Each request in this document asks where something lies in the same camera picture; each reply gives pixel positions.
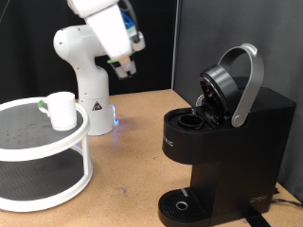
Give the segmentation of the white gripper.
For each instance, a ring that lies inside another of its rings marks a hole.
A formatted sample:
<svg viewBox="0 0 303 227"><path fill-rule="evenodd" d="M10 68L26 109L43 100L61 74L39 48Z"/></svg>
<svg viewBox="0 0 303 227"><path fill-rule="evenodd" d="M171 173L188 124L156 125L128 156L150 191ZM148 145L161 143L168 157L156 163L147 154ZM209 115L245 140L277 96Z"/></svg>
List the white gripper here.
<svg viewBox="0 0 303 227"><path fill-rule="evenodd" d="M112 5L86 18L111 60L119 79L136 73L134 61L126 61L132 52L130 39L118 5Z"/></svg>

